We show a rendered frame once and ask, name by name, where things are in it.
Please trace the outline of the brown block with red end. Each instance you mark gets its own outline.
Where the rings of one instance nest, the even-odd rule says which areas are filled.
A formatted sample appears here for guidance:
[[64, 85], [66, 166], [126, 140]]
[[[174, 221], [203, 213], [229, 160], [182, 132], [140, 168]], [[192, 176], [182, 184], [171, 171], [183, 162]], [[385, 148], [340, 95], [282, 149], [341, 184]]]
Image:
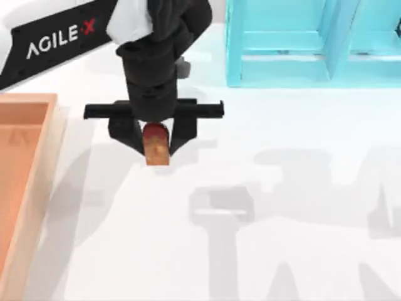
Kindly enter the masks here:
[[142, 131], [142, 141], [148, 166], [169, 165], [169, 131], [164, 124], [146, 123]]

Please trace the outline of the shallow salmon-coloured box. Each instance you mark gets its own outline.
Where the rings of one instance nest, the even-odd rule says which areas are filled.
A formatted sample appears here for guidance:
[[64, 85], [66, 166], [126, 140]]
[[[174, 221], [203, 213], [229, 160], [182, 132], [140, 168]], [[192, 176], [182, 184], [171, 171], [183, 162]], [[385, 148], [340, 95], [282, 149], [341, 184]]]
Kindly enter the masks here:
[[0, 301], [23, 301], [65, 129], [55, 93], [0, 93]]

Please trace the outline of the light blue rack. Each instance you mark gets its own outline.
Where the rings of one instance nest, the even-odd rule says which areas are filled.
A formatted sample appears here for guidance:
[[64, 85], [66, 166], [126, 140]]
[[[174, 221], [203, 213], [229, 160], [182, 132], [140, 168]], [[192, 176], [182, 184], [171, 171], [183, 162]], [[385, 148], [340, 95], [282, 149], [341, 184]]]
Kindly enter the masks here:
[[401, 87], [401, 0], [226, 0], [226, 82]]

